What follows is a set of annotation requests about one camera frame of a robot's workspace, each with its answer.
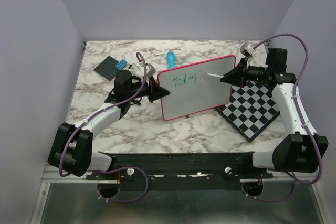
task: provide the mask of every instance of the chessboard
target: chessboard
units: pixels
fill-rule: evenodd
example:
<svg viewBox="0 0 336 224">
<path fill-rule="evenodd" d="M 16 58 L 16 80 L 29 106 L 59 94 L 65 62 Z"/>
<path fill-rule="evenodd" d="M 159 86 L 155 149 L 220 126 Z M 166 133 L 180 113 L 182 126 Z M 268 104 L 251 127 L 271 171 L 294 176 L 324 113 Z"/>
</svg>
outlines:
<svg viewBox="0 0 336 224">
<path fill-rule="evenodd" d="M 216 110 L 249 142 L 280 114 L 271 92 L 251 81 L 232 86 L 230 102 Z"/>
</svg>

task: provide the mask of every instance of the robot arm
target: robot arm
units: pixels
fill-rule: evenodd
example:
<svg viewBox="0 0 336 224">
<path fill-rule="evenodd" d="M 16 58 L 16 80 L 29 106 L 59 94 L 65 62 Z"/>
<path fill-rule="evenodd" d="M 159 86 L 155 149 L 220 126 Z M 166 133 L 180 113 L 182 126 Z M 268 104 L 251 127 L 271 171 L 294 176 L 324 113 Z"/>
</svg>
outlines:
<svg viewBox="0 0 336 224">
<path fill-rule="evenodd" d="M 253 166 L 281 172 L 315 172 L 319 162 L 307 130 L 316 141 L 321 157 L 328 147 L 328 140 L 325 136 L 318 135 L 311 125 L 303 108 L 298 87 L 293 94 L 296 78 L 293 73 L 286 73 L 287 50 L 269 48 L 266 59 L 267 68 L 249 65 L 254 52 L 251 45 L 244 44 L 240 52 L 245 55 L 245 58 L 241 59 L 233 70 L 225 74 L 221 82 L 244 87 L 246 81 L 254 81 L 266 86 L 279 106 L 287 134 L 274 151 L 254 152 Z M 305 125 L 302 125 L 299 113 Z"/>
<path fill-rule="evenodd" d="M 146 67 L 148 68 L 147 77 L 149 76 L 149 78 L 143 80 L 145 84 L 134 99 L 147 97 L 150 102 L 153 102 L 169 95 L 170 92 L 160 87 L 152 77 L 155 73 L 155 69 L 152 65 L 147 64 Z M 69 146 L 66 150 L 62 169 L 76 176 L 82 176 L 87 171 L 110 170 L 112 158 L 104 153 L 92 152 L 92 141 L 107 126 L 120 120 L 128 112 L 131 101 L 109 109 L 107 108 L 133 97 L 139 91 L 141 84 L 141 79 L 137 76 L 133 76 L 130 71 L 119 71 L 114 81 L 114 89 L 109 93 L 104 104 L 96 112 L 74 125 L 68 123 L 61 124 L 57 130 L 49 154 L 49 164 L 59 168 L 61 156 L 67 141 L 74 131 L 80 128 L 72 139 L 72 142 L 76 142 L 76 146 Z"/>
</svg>

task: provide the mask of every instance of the handwritten text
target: handwritten text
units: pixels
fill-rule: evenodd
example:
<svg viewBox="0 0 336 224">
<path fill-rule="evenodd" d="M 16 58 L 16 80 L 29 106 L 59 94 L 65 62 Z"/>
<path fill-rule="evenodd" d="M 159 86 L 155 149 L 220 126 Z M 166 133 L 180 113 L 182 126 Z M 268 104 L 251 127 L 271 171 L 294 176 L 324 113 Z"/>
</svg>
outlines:
<svg viewBox="0 0 336 224">
<path fill-rule="evenodd" d="M 185 73 L 183 78 L 175 77 L 172 81 L 174 82 L 175 87 L 177 87 L 188 83 L 196 83 L 196 76 L 197 73 L 195 73 L 195 76 L 192 74 L 187 77 L 187 74 Z"/>
</svg>

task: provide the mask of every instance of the blue marker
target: blue marker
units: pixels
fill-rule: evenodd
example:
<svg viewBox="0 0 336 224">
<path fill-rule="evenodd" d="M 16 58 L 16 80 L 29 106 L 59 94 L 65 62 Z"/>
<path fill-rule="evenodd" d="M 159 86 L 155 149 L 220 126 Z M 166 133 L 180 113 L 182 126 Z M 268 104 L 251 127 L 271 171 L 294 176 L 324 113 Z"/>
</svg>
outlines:
<svg viewBox="0 0 336 224">
<path fill-rule="evenodd" d="M 175 68 L 175 54 L 169 51 L 167 53 L 168 68 Z"/>
</svg>

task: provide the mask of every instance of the metal floor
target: metal floor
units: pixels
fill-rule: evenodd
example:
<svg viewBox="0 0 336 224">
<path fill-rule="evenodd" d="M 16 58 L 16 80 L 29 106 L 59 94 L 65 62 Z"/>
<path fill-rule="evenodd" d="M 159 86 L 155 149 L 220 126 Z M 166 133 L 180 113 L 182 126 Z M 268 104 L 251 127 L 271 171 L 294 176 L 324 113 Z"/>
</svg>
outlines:
<svg viewBox="0 0 336 224">
<path fill-rule="evenodd" d="M 268 182 L 265 198 L 281 198 L 291 182 Z M 140 192 L 120 192 L 130 199 Z M 98 200 L 95 184 L 53 184 L 42 223 L 323 223 L 310 186 L 298 185 L 293 198 L 264 203 L 246 198 L 241 191 L 149 191 L 133 203 L 108 204 Z"/>
</svg>

